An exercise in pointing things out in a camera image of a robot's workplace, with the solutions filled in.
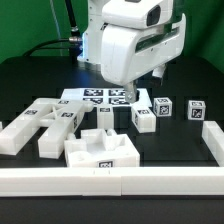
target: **white block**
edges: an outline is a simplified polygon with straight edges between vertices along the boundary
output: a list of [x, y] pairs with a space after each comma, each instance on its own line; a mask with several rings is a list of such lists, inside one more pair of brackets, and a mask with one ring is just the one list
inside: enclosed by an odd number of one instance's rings
[[204, 121], [202, 138], [219, 166], [224, 166], [224, 133], [215, 121]]
[[172, 116], [172, 101], [168, 97], [155, 98], [153, 112], [157, 117]]
[[93, 169], [93, 173], [82, 175], [83, 196], [120, 196], [121, 176], [111, 174], [111, 169]]
[[147, 106], [133, 104], [131, 114], [132, 122], [139, 133], [156, 131], [156, 116]]
[[114, 112], [111, 104], [97, 106], [97, 128], [105, 130], [114, 128]]
[[188, 102], [188, 119], [189, 120], [204, 120], [205, 117], [205, 102], [189, 100]]
[[38, 119], [51, 111], [46, 104], [32, 104], [0, 132], [0, 154], [16, 155], [40, 128]]
[[115, 169], [122, 195], [221, 195], [223, 168], [145, 167]]
[[68, 167], [136, 167], [140, 155], [127, 135], [108, 136], [104, 129], [81, 131], [81, 139], [65, 141]]

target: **small white box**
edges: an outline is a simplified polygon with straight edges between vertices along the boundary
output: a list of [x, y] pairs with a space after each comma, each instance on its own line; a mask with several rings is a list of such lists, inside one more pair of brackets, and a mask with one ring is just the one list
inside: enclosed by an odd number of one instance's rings
[[156, 131], [156, 116], [147, 106], [133, 104], [131, 113], [132, 122], [139, 133]]
[[189, 120], [204, 120], [205, 118], [205, 102], [189, 100], [188, 102], [188, 119]]
[[172, 115], [172, 101], [168, 97], [155, 98], [153, 112], [157, 117], [169, 117]]
[[114, 112], [111, 104], [97, 106], [97, 128], [105, 130], [114, 128]]

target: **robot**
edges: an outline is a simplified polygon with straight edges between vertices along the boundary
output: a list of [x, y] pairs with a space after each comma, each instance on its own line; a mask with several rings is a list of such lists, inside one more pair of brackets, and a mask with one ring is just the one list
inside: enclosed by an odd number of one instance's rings
[[150, 71], [161, 78], [166, 63], [183, 50], [183, 0], [88, 0], [88, 28], [78, 62], [123, 86], [137, 100], [137, 79]]

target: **black table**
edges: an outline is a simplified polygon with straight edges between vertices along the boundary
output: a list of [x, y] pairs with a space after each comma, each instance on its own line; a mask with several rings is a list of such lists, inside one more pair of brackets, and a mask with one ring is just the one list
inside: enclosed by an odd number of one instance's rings
[[[130, 108], [116, 108], [115, 130], [127, 133], [141, 155], [141, 166], [218, 166], [201, 138], [202, 121], [187, 119], [188, 100], [206, 103], [205, 120], [224, 125], [224, 75], [206, 60], [180, 57], [168, 65], [163, 86], [151, 88], [151, 99], [169, 97], [172, 117], [157, 118], [155, 133], [139, 134]], [[6, 126], [36, 98], [60, 98], [65, 88], [114, 88], [100, 73], [78, 68], [68, 57], [17, 57], [0, 65], [0, 121]], [[96, 128], [96, 110], [86, 114], [76, 132]], [[1, 168], [63, 167], [59, 160], [40, 159], [41, 129], [17, 156], [0, 155]], [[224, 198], [214, 196], [122, 196], [1, 198], [2, 223], [222, 223]]]

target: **green backdrop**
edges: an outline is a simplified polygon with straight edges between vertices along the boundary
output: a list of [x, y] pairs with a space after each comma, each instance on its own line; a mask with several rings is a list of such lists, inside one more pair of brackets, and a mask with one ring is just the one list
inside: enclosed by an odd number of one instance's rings
[[[61, 36], [69, 37], [64, 1], [53, 2]], [[73, 7], [83, 32], [87, 26], [87, 0], [73, 0]], [[224, 1], [185, 0], [184, 10], [187, 29], [183, 54], [206, 58], [224, 72]], [[0, 0], [0, 62], [51, 39], [57, 39], [57, 32], [49, 0]], [[59, 51], [39, 51], [35, 55], [59, 55]]]

